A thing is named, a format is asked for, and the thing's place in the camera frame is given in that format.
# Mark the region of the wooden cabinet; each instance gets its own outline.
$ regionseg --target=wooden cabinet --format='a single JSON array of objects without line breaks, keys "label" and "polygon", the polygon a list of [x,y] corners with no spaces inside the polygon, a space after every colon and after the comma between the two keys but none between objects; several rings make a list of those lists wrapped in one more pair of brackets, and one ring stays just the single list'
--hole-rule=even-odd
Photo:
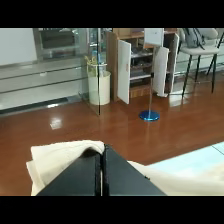
[{"label": "wooden cabinet", "polygon": [[[175,29],[164,29],[164,46],[158,47],[155,52],[153,90],[161,97],[165,97],[173,89],[176,55],[179,44],[179,37]],[[149,94],[147,88],[149,90],[150,85],[147,83],[144,85],[144,81],[150,81],[152,65],[150,60],[152,61],[153,46],[147,45],[147,48],[151,49],[151,51],[135,54],[132,52],[132,47],[140,46],[140,43],[142,43],[142,48],[146,48],[144,44],[144,32],[132,32],[132,28],[113,28],[113,32],[107,33],[107,69],[112,74],[111,87],[112,99],[114,101],[121,99],[129,104],[131,97]],[[144,59],[148,58],[148,61],[142,67],[140,66],[136,72],[134,67],[131,66],[131,61],[141,57]],[[167,75],[169,76],[168,84],[166,84]],[[143,85],[135,85],[132,88],[132,83],[139,80],[143,82]]]}]

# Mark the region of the reddish-brown floor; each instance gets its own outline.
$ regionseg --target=reddish-brown floor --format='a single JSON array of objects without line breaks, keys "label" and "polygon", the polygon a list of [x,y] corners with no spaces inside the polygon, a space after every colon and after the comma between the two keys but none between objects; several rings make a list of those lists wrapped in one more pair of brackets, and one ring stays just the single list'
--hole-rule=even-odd
[{"label": "reddish-brown floor", "polygon": [[224,82],[197,85],[194,95],[154,96],[159,121],[138,118],[149,97],[102,107],[100,117],[81,102],[0,118],[0,195],[30,195],[30,147],[101,140],[127,160],[151,164],[224,141]]}]

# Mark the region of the cylindrical container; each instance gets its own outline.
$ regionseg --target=cylindrical container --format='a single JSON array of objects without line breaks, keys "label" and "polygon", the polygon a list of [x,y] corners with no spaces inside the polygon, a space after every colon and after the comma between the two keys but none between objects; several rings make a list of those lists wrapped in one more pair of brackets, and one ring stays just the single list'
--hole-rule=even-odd
[{"label": "cylindrical container", "polygon": [[94,105],[105,105],[110,103],[110,72],[103,71],[103,76],[98,77],[88,74],[89,101]]}]

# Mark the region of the tile floor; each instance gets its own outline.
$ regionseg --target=tile floor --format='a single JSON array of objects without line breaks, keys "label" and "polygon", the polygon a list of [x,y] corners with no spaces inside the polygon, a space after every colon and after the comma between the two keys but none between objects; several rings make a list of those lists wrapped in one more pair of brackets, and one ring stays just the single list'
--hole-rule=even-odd
[{"label": "tile floor", "polygon": [[193,177],[224,163],[224,142],[195,150],[148,167],[170,174]]}]

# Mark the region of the round blue stand base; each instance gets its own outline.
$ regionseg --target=round blue stand base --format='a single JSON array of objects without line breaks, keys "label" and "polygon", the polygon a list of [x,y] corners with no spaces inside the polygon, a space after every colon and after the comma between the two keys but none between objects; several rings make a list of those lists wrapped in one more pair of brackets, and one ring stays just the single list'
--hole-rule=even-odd
[{"label": "round blue stand base", "polygon": [[160,118],[159,113],[153,110],[144,110],[139,114],[139,117],[144,121],[157,121]]}]

